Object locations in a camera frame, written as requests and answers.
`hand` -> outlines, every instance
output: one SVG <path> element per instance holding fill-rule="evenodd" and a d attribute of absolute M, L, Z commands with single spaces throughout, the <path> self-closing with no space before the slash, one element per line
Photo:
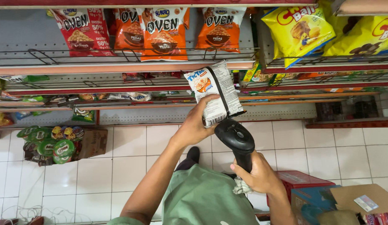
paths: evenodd
<path fill-rule="evenodd" d="M 213 99 L 220 98 L 220 95 L 207 95 L 203 97 L 198 104 L 188 113 L 186 120 L 180 126 L 179 130 L 170 139 L 170 143 L 177 144 L 179 148 L 186 148 L 189 145 L 195 145 L 206 137 L 214 134 L 217 124 L 210 128 L 205 128 L 202 123 L 202 113 L 207 103 Z"/>
<path fill-rule="evenodd" d="M 251 161 L 251 173 L 248 173 L 241 166 L 237 165 L 236 159 L 234 159 L 230 168 L 256 192 L 272 195 L 281 193 L 282 191 L 286 192 L 282 181 L 277 177 L 261 153 L 253 151 L 251 153 Z"/>

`black shoe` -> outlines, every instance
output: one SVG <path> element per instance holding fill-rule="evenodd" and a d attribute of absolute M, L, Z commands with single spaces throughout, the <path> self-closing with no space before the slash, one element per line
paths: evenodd
<path fill-rule="evenodd" d="M 191 147 L 190 150 L 188 150 L 187 158 L 192 159 L 196 163 L 200 162 L 200 149 L 197 146 Z"/>

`green shirt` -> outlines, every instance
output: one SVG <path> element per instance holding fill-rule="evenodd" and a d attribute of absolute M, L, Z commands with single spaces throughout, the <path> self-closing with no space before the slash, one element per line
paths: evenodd
<path fill-rule="evenodd" d="M 236 195 L 233 179 L 196 164 L 173 173 L 163 199 L 162 222 L 167 225 L 259 225 L 244 194 Z M 107 225 L 142 225 L 118 217 Z"/>

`red plastic crate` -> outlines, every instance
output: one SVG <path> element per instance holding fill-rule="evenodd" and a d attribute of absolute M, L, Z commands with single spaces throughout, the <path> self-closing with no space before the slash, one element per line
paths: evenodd
<path fill-rule="evenodd" d="M 291 203 L 291 189 L 336 185 L 333 182 L 322 180 L 314 176 L 309 176 L 308 174 L 305 174 L 296 170 L 278 171 L 277 174 L 279 178 L 282 180 L 283 185 L 286 188 L 288 201 L 290 203 Z"/>

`barcode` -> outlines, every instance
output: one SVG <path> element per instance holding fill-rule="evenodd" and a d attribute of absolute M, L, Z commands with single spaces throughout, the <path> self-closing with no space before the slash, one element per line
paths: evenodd
<path fill-rule="evenodd" d="M 226 116 L 223 115 L 223 116 L 217 117 L 217 118 L 215 118 L 215 119 L 213 119 L 213 120 L 208 120 L 208 121 L 207 121 L 207 122 L 208 122 L 208 126 L 212 126 L 212 125 L 214 125 L 215 123 L 222 121 L 225 117 L 226 117 Z"/>

